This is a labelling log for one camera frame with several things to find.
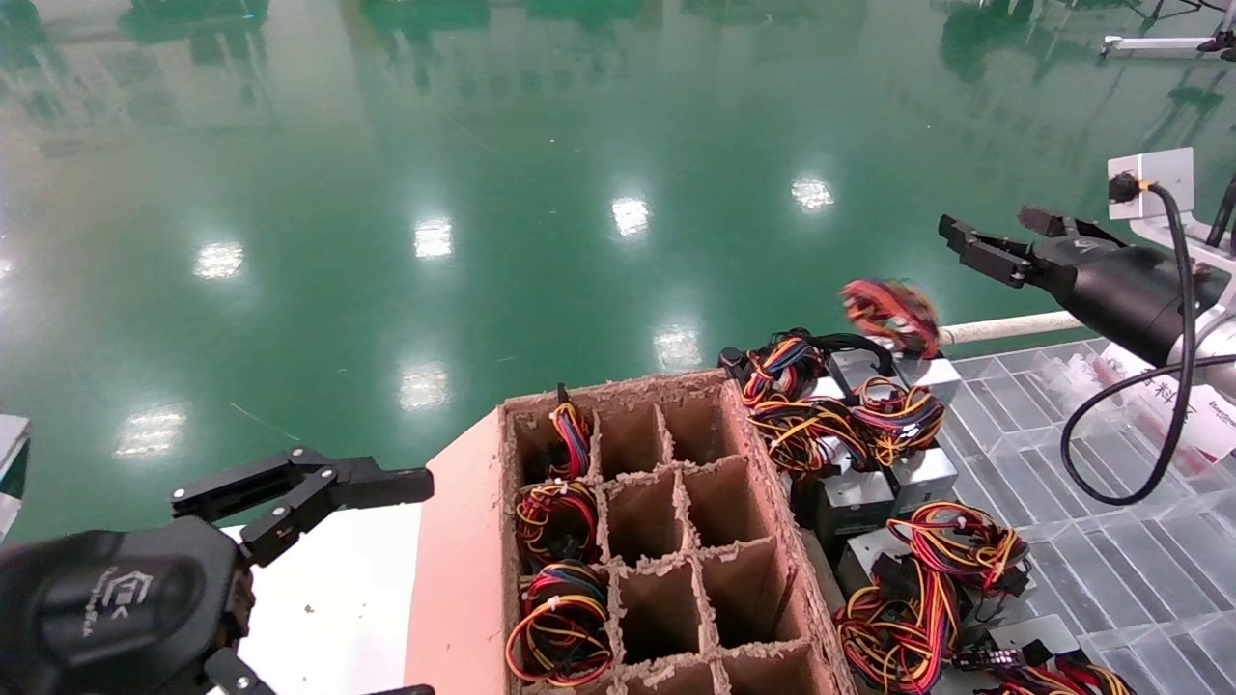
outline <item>wire harness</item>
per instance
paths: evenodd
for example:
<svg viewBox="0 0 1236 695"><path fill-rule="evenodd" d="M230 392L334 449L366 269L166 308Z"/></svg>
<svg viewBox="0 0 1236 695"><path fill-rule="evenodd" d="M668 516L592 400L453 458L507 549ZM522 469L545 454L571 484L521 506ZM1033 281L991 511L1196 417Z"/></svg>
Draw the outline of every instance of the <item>wire harness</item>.
<svg viewBox="0 0 1236 695"><path fill-rule="evenodd" d="M979 695L1137 695L1125 679L1091 664L1080 652L1056 654L1056 669L1046 665L994 669L999 688L975 690Z"/></svg>
<svg viewBox="0 0 1236 695"><path fill-rule="evenodd" d="M545 565L523 595L523 620L507 638L507 667L520 680L577 688L613 664L604 625L608 592L587 565Z"/></svg>
<svg viewBox="0 0 1236 695"><path fill-rule="evenodd" d="M913 555L901 566L913 581L889 591L878 574L876 584L855 591L833 621L847 660L870 688L925 694L957 647L957 589Z"/></svg>
<svg viewBox="0 0 1236 695"><path fill-rule="evenodd" d="M929 446L944 424L944 403L921 386L906 388L887 377L874 376L863 382L857 396L859 403L850 413L881 466L891 466L907 453Z"/></svg>
<svg viewBox="0 0 1236 695"><path fill-rule="evenodd" d="M580 482L534 485L515 505L515 540L534 569L557 560L596 561L597 498Z"/></svg>
<svg viewBox="0 0 1236 695"><path fill-rule="evenodd" d="M895 279L855 279L842 288L845 315L864 335L892 341L910 357L932 359L939 350L939 322L931 302Z"/></svg>
<svg viewBox="0 0 1236 695"><path fill-rule="evenodd" d="M889 519L887 527L928 568L984 595L1018 595L1026 587L1028 578L1018 565L1030 545L981 510L928 502L908 519Z"/></svg>
<svg viewBox="0 0 1236 695"><path fill-rule="evenodd" d="M849 408L840 401L765 401L756 403L747 419L764 435L772 463L794 474L821 474L831 465L833 451L822 441L827 437L848 448L858 467L870 459Z"/></svg>
<svg viewBox="0 0 1236 695"><path fill-rule="evenodd" d="M588 472L588 453L591 451L591 432L588 423L575 407L566 393L566 386L557 385L557 407L549 414L554 430L566 446L566 456L550 464L551 475L566 480L583 477Z"/></svg>
<svg viewBox="0 0 1236 695"><path fill-rule="evenodd" d="M774 394L798 398L824 371L824 356L802 335L774 336L769 345L747 352L751 373L743 385L743 404L755 407Z"/></svg>

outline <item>white pipe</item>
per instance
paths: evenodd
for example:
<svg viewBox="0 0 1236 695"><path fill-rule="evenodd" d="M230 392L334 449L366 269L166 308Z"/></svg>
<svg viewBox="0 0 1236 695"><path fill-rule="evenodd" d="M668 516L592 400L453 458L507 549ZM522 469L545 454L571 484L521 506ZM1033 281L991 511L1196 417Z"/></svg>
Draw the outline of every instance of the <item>white pipe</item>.
<svg viewBox="0 0 1236 695"><path fill-rule="evenodd" d="M1038 333L1054 333L1057 330L1069 330L1072 328L1083 326L1082 322L1073 318L1073 314L1068 312L1032 314L1028 317L994 319L990 322L946 325L939 329L939 344L957 345L958 343L979 343L981 340L996 340L1000 338L1017 338L1021 335L1035 335Z"/></svg>

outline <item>green epoxy floor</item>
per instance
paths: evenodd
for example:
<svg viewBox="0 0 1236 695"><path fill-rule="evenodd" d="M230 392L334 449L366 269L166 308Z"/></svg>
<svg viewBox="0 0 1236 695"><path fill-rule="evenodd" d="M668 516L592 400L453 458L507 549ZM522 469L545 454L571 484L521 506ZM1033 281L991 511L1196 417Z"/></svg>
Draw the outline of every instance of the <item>green epoxy floor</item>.
<svg viewBox="0 0 1236 695"><path fill-rule="evenodd" d="M939 214L1101 216L1106 158L1180 145L1209 208L1236 151L1226 64L1095 61L1117 2L37 6L0 0L26 540L298 443L418 465L508 396L838 329L857 276L948 323L1046 310Z"/></svg>

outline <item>transparent plastic tray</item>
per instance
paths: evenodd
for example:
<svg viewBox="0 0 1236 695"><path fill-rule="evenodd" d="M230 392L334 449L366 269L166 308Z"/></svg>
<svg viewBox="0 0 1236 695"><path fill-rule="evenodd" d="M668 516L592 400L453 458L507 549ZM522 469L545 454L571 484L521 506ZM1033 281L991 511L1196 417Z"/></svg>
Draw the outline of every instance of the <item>transparent plastic tray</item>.
<svg viewBox="0 0 1236 695"><path fill-rule="evenodd" d="M1060 465L1060 428L1089 396L1063 387L1106 341L955 362L964 378L942 445L958 497L1031 542L1038 586L1018 607L1058 613L1086 653L1147 694L1236 695L1236 461L1178 455L1132 507L1088 497ZM1157 453L1135 404L1093 413L1074 435L1079 472L1127 493Z"/></svg>

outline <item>black cable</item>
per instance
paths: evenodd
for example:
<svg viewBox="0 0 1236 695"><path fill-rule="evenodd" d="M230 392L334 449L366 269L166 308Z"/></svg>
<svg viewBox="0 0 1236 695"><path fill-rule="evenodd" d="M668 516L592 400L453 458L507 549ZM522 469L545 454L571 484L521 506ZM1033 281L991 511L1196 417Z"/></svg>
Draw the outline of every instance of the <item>black cable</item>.
<svg viewBox="0 0 1236 695"><path fill-rule="evenodd" d="M1224 234L1227 234L1227 225L1231 223L1232 208L1236 208L1236 174L1232 174L1231 182L1227 183L1227 190L1224 192L1224 198L1219 203L1215 221L1210 225L1210 234L1206 235L1208 246L1217 249L1224 240ZM1232 252L1236 254L1236 235L1232 236L1231 245Z"/></svg>
<svg viewBox="0 0 1236 695"><path fill-rule="evenodd" d="M1060 433L1060 461L1064 464L1064 470L1069 474L1069 477L1073 479L1073 482L1078 484L1078 487L1080 487L1082 491L1090 497L1094 497L1105 505L1114 505L1119 507L1136 505L1148 497L1152 492L1154 492L1154 488L1158 487L1159 481L1162 481L1163 476L1167 474L1167 469L1172 464L1172 456L1175 455L1175 446L1180 441L1180 433L1184 430L1184 418L1189 414L1189 396L1193 392L1193 367L1195 366L1194 362L1198 356L1198 303L1194 297L1193 262L1189 260L1188 240L1184 236L1184 225L1180 223L1180 208L1177 205L1175 198L1173 198L1166 188L1157 183L1143 185L1143 190L1153 193L1163 200L1163 208L1167 210L1168 228L1172 230L1172 246L1175 251L1175 271L1180 278L1180 314L1184 323L1180 362L1126 378L1125 381L1104 388L1099 393L1090 397L1090 399L1085 403L1082 403L1082 407L1069 416L1068 422L1064 423L1064 430ZM1219 361L1215 364L1222 364L1224 360L1236 361L1236 356L1219 357ZM1082 479L1077 467L1073 465L1073 454L1069 450L1069 443L1073 439L1073 429L1084 414L1090 412L1091 408L1104 399L1111 397L1114 393L1124 391L1125 388L1146 381L1147 378L1175 371L1179 372L1180 387L1177 390L1175 406L1172 408L1172 420L1168 423L1167 434L1163 437L1163 446L1159 449L1158 460L1154 461L1154 467L1151 469L1149 477L1146 479L1146 482L1140 488L1125 497L1112 497L1099 492L1094 488L1094 486Z"/></svg>
<svg viewBox="0 0 1236 695"><path fill-rule="evenodd" d="M1213 2L1208 2L1206 0L1192 0L1192 1L1196 2L1198 5L1201 5L1203 7L1210 7L1211 10L1219 10L1220 12L1224 12L1224 14L1227 12L1227 7L1220 7L1219 5L1215 5Z"/></svg>

